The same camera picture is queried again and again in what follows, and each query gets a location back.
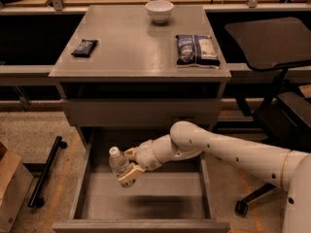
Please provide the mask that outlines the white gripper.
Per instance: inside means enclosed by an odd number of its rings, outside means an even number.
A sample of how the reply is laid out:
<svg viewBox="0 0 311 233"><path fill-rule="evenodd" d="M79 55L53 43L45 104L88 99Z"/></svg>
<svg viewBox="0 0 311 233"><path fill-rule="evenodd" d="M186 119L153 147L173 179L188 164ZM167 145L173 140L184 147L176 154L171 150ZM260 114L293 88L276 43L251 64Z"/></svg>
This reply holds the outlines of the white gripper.
<svg viewBox="0 0 311 233"><path fill-rule="evenodd" d="M124 152L124 155L130 161L136 161L139 165L133 163L129 165L129 171L118 178L121 184L130 183L138 179L144 174L145 170L153 171L161 166L156 157L154 146L154 141L149 140L137 148L130 148Z"/></svg>

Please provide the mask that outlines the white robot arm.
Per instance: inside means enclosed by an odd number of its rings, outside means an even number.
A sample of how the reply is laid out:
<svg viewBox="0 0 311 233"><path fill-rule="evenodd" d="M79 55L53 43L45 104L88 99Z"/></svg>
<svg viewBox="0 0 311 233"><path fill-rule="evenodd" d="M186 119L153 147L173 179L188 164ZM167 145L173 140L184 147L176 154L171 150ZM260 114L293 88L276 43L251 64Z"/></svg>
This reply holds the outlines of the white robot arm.
<svg viewBox="0 0 311 233"><path fill-rule="evenodd" d="M207 152L288 192L282 233L311 233L311 154L209 132L178 121L170 133L125 152L132 169L120 183L169 161Z"/></svg>

